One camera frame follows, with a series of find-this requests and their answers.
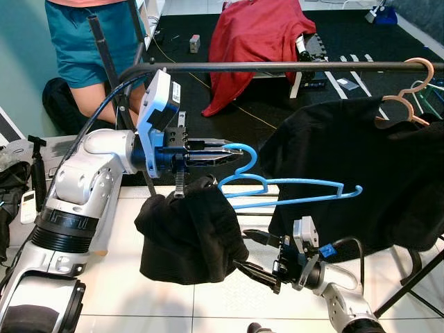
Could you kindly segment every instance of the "white label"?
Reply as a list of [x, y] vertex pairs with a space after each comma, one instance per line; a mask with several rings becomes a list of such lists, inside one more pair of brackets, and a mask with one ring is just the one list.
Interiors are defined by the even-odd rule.
[[22, 222], [22, 224], [34, 222], [37, 216], [34, 191], [28, 191], [22, 196], [20, 211], [20, 222]]
[[180, 103], [180, 85], [173, 82], [173, 101]]

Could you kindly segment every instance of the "pink hanger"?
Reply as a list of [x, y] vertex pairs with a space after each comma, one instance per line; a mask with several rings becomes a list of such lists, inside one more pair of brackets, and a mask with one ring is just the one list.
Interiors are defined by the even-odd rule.
[[426, 79], [424, 79], [424, 82], [422, 84], [420, 84], [417, 87], [414, 88], [409, 88], [409, 89], [403, 89], [400, 91], [400, 93], [398, 95], [388, 95], [388, 96], [384, 96], [382, 97], [383, 101], [398, 101], [401, 102], [402, 104], [404, 104], [407, 107], [407, 110], [409, 111], [409, 116], [407, 118], [408, 121], [411, 122], [418, 122], [421, 123], [422, 125], [430, 125], [427, 121], [422, 120], [420, 117], [417, 117], [415, 115], [415, 110], [413, 109], [412, 104], [410, 104], [410, 102], [408, 100], [406, 100], [403, 96], [407, 93], [414, 93], [414, 92], [419, 92], [420, 90], [422, 90], [424, 87], [427, 86], [427, 84], [430, 82], [430, 80], [433, 78], [434, 75], [434, 68], [433, 65], [430, 61], [428, 61], [427, 59], [424, 58], [412, 58], [412, 59], [408, 59], [405, 60], [405, 62], [419, 62], [421, 64], [423, 64], [424, 66], [426, 66], [427, 70], [428, 70], [428, 75], [426, 77]]

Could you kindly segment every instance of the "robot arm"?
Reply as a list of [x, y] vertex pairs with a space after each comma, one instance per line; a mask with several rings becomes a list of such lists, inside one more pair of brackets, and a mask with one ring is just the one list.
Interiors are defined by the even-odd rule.
[[318, 236], [310, 216], [296, 220], [290, 236], [276, 237], [259, 230], [244, 230], [253, 241], [280, 249], [272, 273], [250, 262], [235, 262], [237, 268], [255, 281], [280, 292], [281, 283], [298, 291], [308, 288], [325, 299], [330, 322], [338, 333], [384, 333], [364, 296], [362, 285], [350, 271], [319, 260]]
[[225, 140], [189, 139], [184, 112], [178, 126], [169, 127], [179, 104], [180, 86], [158, 71], [143, 98], [138, 133], [96, 130], [60, 166], [32, 237], [2, 281], [0, 332], [30, 327], [74, 332], [86, 287], [77, 276], [85, 270], [99, 219], [122, 173], [147, 170], [152, 178], [176, 173], [181, 196], [189, 167], [215, 166], [241, 155], [224, 148]]

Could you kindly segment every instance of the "red jacket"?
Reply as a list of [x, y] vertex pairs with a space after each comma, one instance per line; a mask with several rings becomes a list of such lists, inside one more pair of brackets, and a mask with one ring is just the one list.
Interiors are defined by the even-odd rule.
[[[210, 62], [297, 61], [296, 39], [315, 33], [298, 0], [245, 0], [219, 17], [210, 44]], [[202, 112], [216, 114], [240, 95], [255, 73], [211, 73], [213, 99]], [[294, 81], [294, 73], [287, 78]]]

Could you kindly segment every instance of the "black carpet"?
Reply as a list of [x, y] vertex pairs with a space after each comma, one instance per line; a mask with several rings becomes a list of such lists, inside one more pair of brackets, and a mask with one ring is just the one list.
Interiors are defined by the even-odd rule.
[[[364, 55], [370, 54], [374, 61], [405, 61], [409, 58], [421, 57], [431, 61], [442, 61], [427, 47], [414, 39], [399, 26], [369, 24], [364, 15], [367, 10], [326, 10], [307, 11], [305, 15], [316, 23], [317, 32], [322, 38], [330, 61], [339, 61], [344, 55], [350, 59], [355, 54], [361, 61]], [[163, 16], [157, 26], [160, 32], [157, 43], [162, 50], [176, 62], [206, 62], [212, 32], [219, 15], [181, 15]], [[200, 35], [200, 49], [197, 54], [189, 52], [189, 39], [193, 34]], [[148, 53], [158, 62], [169, 60], [151, 43]], [[208, 74], [195, 74], [207, 85], [210, 85]], [[355, 81], [348, 72], [334, 72], [336, 79], [347, 78]], [[422, 80], [424, 74], [415, 73], [377, 73], [364, 72], [361, 79], [374, 96], [397, 94], [401, 89], [410, 87], [413, 81]], [[273, 133], [274, 129], [233, 105], [220, 111], [213, 117], [205, 118], [200, 112], [210, 103], [210, 91], [189, 74], [172, 74], [172, 79], [182, 86], [180, 108], [187, 111], [187, 128], [190, 137], [214, 137], [232, 142], [248, 144], [259, 150], [261, 145]], [[289, 99], [289, 83], [286, 78], [268, 78], [253, 80], [246, 91], [235, 101], [244, 110], [274, 127], [278, 127], [292, 112], [298, 108], [338, 100], [334, 88], [328, 84], [324, 89], [300, 90], [298, 98]], [[365, 96], [361, 88], [345, 90], [348, 98]], [[245, 157], [232, 164], [216, 168], [198, 168], [187, 176], [187, 182], [199, 176], [212, 173], [222, 179], [234, 173], [237, 167], [249, 161]], [[261, 174], [258, 166], [251, 169], [252, 173]], [[172, 175], [166, 174], [162, 179], [154, 180], [155, 185], [173, 185]], [[126, 176], [124, 186], [143, 185], [140, 175]]]

